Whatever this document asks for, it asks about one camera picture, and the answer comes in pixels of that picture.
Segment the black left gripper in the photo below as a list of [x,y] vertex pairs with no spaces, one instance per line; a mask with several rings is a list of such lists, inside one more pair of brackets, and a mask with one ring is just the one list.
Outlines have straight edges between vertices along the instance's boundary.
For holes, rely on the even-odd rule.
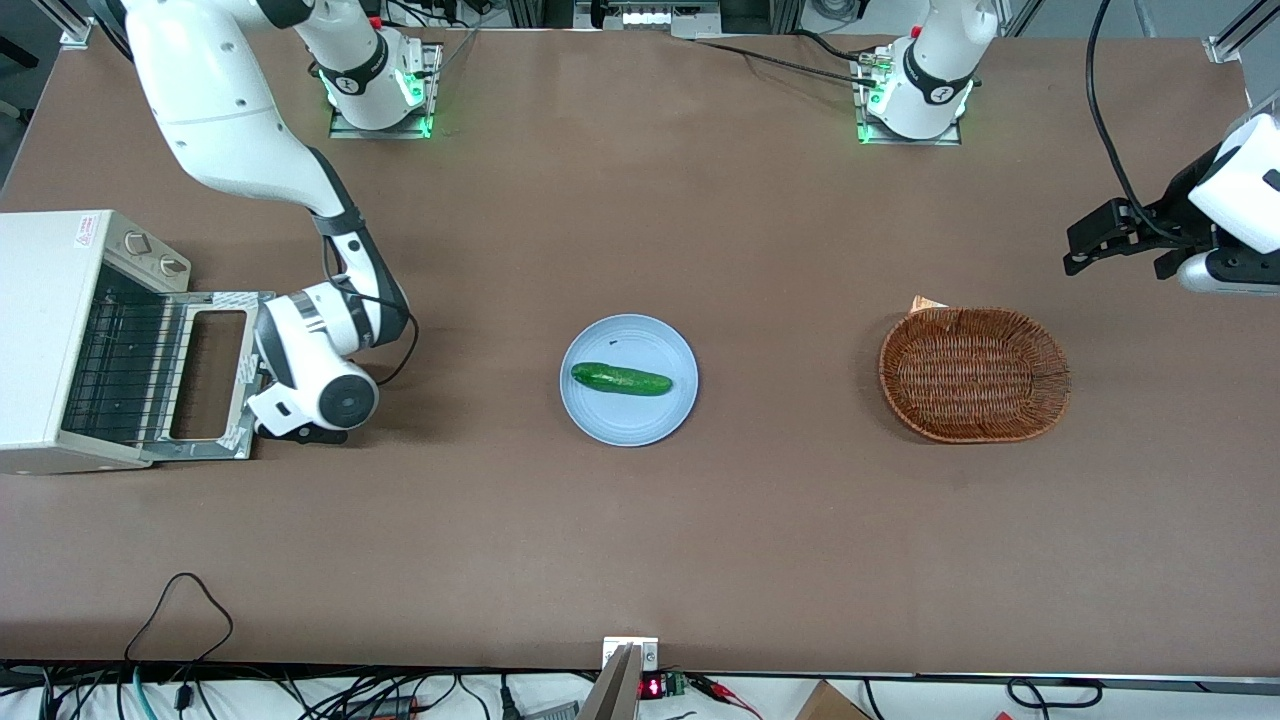
[[1216,224],[1190,201],[1190,192],[1210,172],[1220,146],[1215,145],[1178,172],[1164,195],[1142,206],[1138,220],[1132,204],[1111,199],[1068,228],[1069,250],[1062,258],[1068,277],[1094,263],[1161,250],[1153,260],[1156,278],[1180,282],[1221,282]]

